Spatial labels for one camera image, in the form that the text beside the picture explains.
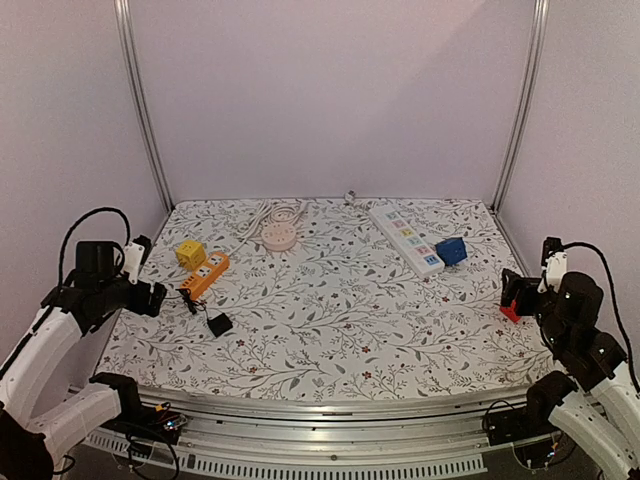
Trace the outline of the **red cube socket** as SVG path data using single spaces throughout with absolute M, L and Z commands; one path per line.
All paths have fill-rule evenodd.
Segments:
M 516 300 L 512 300 L 509 305 L 501 305 L 499 311 L 514 324 L 518 324 L 521 320 Z

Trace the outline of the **yellow cube socket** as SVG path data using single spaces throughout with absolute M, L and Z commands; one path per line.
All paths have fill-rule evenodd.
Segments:
M 188 271 L 197 269 L 206 259 L 206 252 L 200 242 L 185 240 L 175 251 L 179 265 Z

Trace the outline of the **blue cube socket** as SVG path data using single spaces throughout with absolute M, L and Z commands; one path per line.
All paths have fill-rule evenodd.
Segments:
M 448 238 L 438 242 L 435 250 L 446 266 L 454 266 L 467 258 L 466 244 L 462 237 Z

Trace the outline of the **white power strip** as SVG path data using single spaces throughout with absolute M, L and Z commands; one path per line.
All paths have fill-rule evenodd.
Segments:
M 436 251 L 393 206 L 374 207 L 368 215 L 418 277 L 426 279 L 444 270 Z

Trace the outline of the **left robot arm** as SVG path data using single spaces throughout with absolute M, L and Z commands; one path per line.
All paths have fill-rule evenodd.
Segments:
M 173 446 L 157 412 L 142 404 L 136 381 L 100 373 L 68 400 L 42 415 L 36 401 L 66 354 L 121 310 L 155 317 L 166 297 L 164 285 L 139 280 L 152 248 L 140 235 L 124 244 L 80 241 L 75 266 L 60 270 L 56 286 L 40 304 L 26 334 L 1 366 L 1 476 L 51 479 L 71 448 L 113 422 L 128 437 Z

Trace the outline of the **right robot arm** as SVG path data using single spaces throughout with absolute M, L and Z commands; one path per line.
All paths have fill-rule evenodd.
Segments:
M 573 243 L 543 242 L 540 277 L 502 272 L 501 312 L 513 322 L 532 317 L 560 367 L 533 383 L 522 407 L 491 404 L 482 429 L 492 446 L 558 430 L 606 479 L 639 476 L 639 380 L 629 340 L 597 328 L 605 291 L 568 268 Z

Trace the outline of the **orange power strip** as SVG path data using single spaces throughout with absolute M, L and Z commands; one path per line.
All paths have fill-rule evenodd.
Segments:
M 182 283 L 181 289 L 196 301 L 229 268 L 230 259 L 222 252 L 214 252 Z

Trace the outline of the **black power adapter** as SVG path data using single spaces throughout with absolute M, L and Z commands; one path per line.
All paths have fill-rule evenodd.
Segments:
M 231 319 L 225 313 L 220 313 L 214 318 L 208 318 L 206 324 L 215 338 L 221 337 L 233 328 Z

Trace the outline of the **pink round socket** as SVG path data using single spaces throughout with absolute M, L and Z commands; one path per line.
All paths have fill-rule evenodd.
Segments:
M 296 244 L 297 230 L 292 222 L 272 221 L 262 227 L 260 236 L 267 250 L 283 252 Z

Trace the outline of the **floral table mat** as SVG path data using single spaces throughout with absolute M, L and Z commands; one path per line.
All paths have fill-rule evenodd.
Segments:
M 499 311 L 500 274 L 515 259 L 474 200 L 395 200 L 430 242 L 462 237 L 459 265 L 418 277 L 370 221 L 365 202 L 311 200 L 298 239 L 271 253 L 240 232 L 257 200 L 178 204 L 142 276 L 170 292 L 158 317 L 118 318 L 98 367 L 151 388 L 329 403 L 403 400 L 525 386 L 553 367 L 536 324 Z M 194 271 L 175 251 L 200 242 L 229 268 L 192 301 Z M 233 328 L 215 338 L 208 318 Z

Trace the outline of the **aluminium front rail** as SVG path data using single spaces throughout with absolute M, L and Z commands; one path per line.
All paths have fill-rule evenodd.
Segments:
M 578 454 L 552 427 L 515 426 L 524 404 L 518 389 L 326 405 L 151 388 L 141 397 L 184 415 L 176 443 L 97 429 L 77 449 L 77 477 L 98 475 L 95 455 L 132 479 L 461 479 L 487 474 L 489 456 L 502 453 L 517 477 L 538 479 Z

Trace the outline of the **right aluminium post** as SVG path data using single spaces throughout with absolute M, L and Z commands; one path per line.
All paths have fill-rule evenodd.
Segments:
M 495 215 L 498 215 L 501 212 L 502 207 L 505 204 L 522 141 L 524 139 L 544 49 L 549 15 L 549 3 L 549 0 L 536 0 L 534 2 L 532 27 L 526 55 L 524 76 L 504 160 L 490 205 L 490 209 Z

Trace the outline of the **aluminium post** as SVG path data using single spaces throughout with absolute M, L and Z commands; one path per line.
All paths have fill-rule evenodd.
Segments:
M 161 205 L 165 212 L 170 214 L 175 208 L 175 202 L 162 163 L 146 99 L 135 42 L 130 2 L 127 0 L 115 0 L 114 9 L 126 75 L 147 161 Z
M 549 15 L 549 3 L 549 0 L 536 0 L 534 2 L 532 27 L 526 55 L 524 76 L 504 160 L 490 205 L 490 209 L 495 215 L 498 215 L 501 212 L 502 207 L 505 204 L 522 141 L 524 139 L 544 49 Z

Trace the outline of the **left aluminium post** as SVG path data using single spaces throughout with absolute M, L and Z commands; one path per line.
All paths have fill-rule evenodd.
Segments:
M 175 208 L 175 202 L 162 163 L 146 99 L 135 42 L 130 2 L 127 0 L 115 0 L 114 9 L 126 75 L 147 161 L 161 205 L 165 212 L 170 214 Z

